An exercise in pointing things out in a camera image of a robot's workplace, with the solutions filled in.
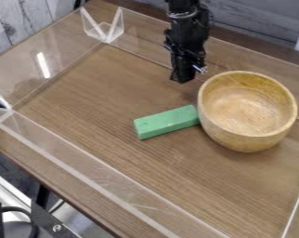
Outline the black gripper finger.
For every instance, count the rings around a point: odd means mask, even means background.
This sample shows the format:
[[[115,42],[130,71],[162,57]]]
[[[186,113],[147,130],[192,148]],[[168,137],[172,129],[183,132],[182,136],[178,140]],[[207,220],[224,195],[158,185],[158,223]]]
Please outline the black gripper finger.
[[[194,80],[196,73],[207,73],[207,65],[204,58],[190,59],[180,58],[178,78],[180,83],[187,83]]]
[[[180,82],[182,81],[182,57],[176,53],[171,53],[171,65],[172,65],[172,72],[170,79],[172,81]]]

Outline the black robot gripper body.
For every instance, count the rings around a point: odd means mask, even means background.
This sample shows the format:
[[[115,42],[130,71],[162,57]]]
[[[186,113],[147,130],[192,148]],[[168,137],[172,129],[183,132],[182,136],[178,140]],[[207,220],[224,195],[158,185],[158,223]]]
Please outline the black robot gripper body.
[[[168,11],[171,26],[166,29],[164,46],[172,58],[203,59],[204,43],[210,37],[211,13],[208,10]]]

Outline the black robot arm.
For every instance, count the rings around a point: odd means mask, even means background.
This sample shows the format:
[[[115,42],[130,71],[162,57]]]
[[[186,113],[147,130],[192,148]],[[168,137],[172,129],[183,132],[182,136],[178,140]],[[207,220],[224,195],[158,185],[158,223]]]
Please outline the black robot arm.
[[[210,37],[211,12],[200,0],[167,0],[170,27],[164,47],[170,51],[170,79],[183,84],[207,71],[204,44]]]

